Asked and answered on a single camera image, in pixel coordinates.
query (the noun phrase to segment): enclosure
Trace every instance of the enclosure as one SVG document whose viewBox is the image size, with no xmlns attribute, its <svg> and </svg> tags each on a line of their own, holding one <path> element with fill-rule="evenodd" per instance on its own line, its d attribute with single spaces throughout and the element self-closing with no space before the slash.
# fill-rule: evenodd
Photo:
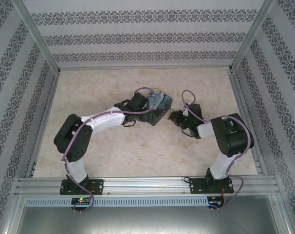
<svg viewBox="0 0 295 234">
<path fill-rule="evenodd" d="M 221 193 L 184 181 L 204 178 L 216 139 L 166 118 L 91 138 L 91 210 L 60 194 L 67 116 L 140 87 L 182 111 L 191 90 L 207 120 L 239 113 L 255 145 L 230 170 L 244 184 L 224 210 L 207 208 Z M 0 0 L 0 233 L 221 232 L 295 233 L 295 0 Z"/>
</svg>

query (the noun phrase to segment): aluminum frame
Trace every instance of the aluminum frame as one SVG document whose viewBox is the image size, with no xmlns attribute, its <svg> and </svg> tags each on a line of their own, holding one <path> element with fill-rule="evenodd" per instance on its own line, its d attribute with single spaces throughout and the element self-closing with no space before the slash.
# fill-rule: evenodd
<svg viewBox="0 0 295 234">
<path fill-rule="evenodd" d="M 247 126 L 247 128 L 249 129 L 249 131 L 251 132 L 251 134 L 255 136 L 256 133 L 253 128 L 250 116 L 248 114 L 246 103 L 243 101 L 244 98 L 243 98 L 240 86 L 238 84 L 238 79 L 236 77 L 236 74 L 232 73 L 231 70 L 228 70 L 228 75 L 230 78 L 230 83 L 231 83 L 231 86 L 233 89 L 234 97 L 235 97 L 235 100 L 236 100 L 236 103 L 237 103 L 237 106 L 238 106 L 238 109 L 240 112 L 240 116 L 241 116 L 242 120 L 244 121 L 245 125 Z M 268 175 L 269 173 L 266 169 L 258 141 L 255 140 L 255 145 L 251 149 L 251 152 L 253 154 L 254 160 L 258 160 L 258 162 L 259 162 L 261 174 Z"/>
<path fill-rule="evenodd" d="M 274 175 L 242 175 L 244 187 L 238 194 L 267 195 L 271 204 L 278 231 L 280 234 L 292 234 L 293 230 L 285 212 L 279 187 Z M 206 197 L 220 194 L 192 195 L 184 176 L 179 177 L 106 177 L 103 179 L 103 194 L 99 197 L 118 197 L 122 199 L 134 197 Z M 30 197 L 80 197 L 78 195 L 60 195 L 59 190 L 63 178 L 20 178 L 15 189 L 12 205 L 5 223 L 3 234 L 15 234 L 22 217 L 24 205 Z M 239 179 L 232 179 L 234 191 L 240 186 Z"/>
<path fill-rule="evenodd" d="M 239 50 L 237 51 L 233 59 L 233 62 L 231 63 L 232 71 L 235 71 L 240 65 L 240 62 L 244 58 L 251 42 L 255 38 L 258 30 L 260 29 L 264 19 L 268 15 L 274 3 L 275 3 L 275 0 L 264 0 L 261 8 L 258 11 L 258 14 L 256 15 L 255 20 L 253 21 L 251 27 L 249 28 L 247 35 L 245 36 Z"/>
<path fill-rule="evenodd" d="M 12 0 L 12 4 L 15 6 L 15 9 L 18 11 L 23 22 L 27 26 L 30 34 L 32 35 L 34 41 L 37 43 L 41 53 L 44 55 L 53 73 L 56 74 L 60 70 L 60 68 L 53 54 L 51 53 L 43 35 L 40 33 L 31 13 L 27 9 L 24 0 Z"/>
</svg>

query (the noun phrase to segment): gray metal surface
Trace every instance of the gray metal surface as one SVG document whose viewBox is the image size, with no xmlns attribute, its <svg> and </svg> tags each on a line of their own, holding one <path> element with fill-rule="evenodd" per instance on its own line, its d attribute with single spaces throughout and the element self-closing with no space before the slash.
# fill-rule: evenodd
<svg viewBox="0 0 295 234">
<path fill-rule="evenodd" d="M 275 234 L 265 196 L 237 197 L 224 211 L 206 207 L 25 207 L 19 234 Z"/>
<path fill-rule="evenodd" d="M 84 70 L 122 70 L 122 69 L 179 69 L 179 68 L 220 68 L 225 65 L 143 65 L 143 66 L 97 66 L 97 67 L 63 67 L 61 71 L 84 71 Z"/>
<path fill-rule="evenodd" d="M 272 195 L 268 196 L 268 199 L 279 233 L 294 234 L 282 196 Z"/>
</svg>

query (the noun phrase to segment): black cable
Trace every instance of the black cable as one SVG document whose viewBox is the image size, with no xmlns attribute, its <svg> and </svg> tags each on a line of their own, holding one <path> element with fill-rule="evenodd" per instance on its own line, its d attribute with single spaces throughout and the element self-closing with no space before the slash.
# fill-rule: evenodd
<svg viewBox="0 0 295 234">
<path fill-rule="evenodd" d="M 186 134 L 186 133 L 183 131 L 183 129 L 181 129 L 181 132 L 182 132 L 184 135 L 187 135 L 188 137 L 192 137 L 191 135 Z"/>
<path fill-rule="evenodd" d="M 133 127 L 136 124 L 137 121 L 133 122 L 133 125 L 123 125 L 124 127 Z"/>
<path fill-rule="evenodd" d="M 205 183 L 205 181 L 200 181 L 200 180 L 198 180 L 197 178 L 191 178 L 191 177 L 187 177 L 187 176 L 184 177 L 183 180 L 184 180 L 185 183 L 188 183 L 188 184 L 190 184 L 190 181 L 191 181 L 191 180 L 193 180 L 193 181 L 195 180 L 195 181 L 196 181 L 197 183 L 199 183 L 199 184 L 204 184 L 204 183 Z"/>
</svg>

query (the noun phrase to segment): robotic arm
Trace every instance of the robotic arm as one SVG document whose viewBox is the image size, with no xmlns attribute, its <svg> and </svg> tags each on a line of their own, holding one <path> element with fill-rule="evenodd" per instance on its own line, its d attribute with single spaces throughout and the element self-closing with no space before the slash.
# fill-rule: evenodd
<svg viewBox="0 0 295 234">
<path fill-rule="evenodd" d="M 187 107 L 196 116 L 203 119 L 199 104 L 192 103 Z M 169 119 L 181 127 L 184 134 L 186 133 L 183 130 L 188 129 L 190 131 L 189 137 L 200 139 L 215 136 L 220 150 L 216 161 L 208 168 L 204 181 L 199 182 L 199 179 L 191 181 L 191 187 L 194 186 L 191 193 L 192 191 L 195 194 L 218 193 L 221 189 L 224 189 L 225 193 L 233 193 L 229 169 L 245 151 L 254 146 L 253 136 L 237 113 L 217 117 L 204 123 L 189 113 L 188 109 L 184 112 L 172 112 Z M 250 145 L 247 149 L 248 138 L 250 138 Z"/>
<path fill-rule="evenodd" d="M 62 161 L 68 173 L 66 185 L 70 188 L 66 190 L 71 194 L 82 193 L 77 183 L 83 188 L 90 187 L 82 157 L 93 135 L 113 126 L 129 127 L 131 125 L 126 125 L 129 122 L 148 122 L 154 126 L 170 109 L 172 99 L 161 91 L 151 90 L 147 97 L 137 91 L 131 100 L 117 103 L 105 112 L 86 117 L 72 114 L 65 120 L 54 138 L 54 144 L 63 154 Z"/>
</svg>

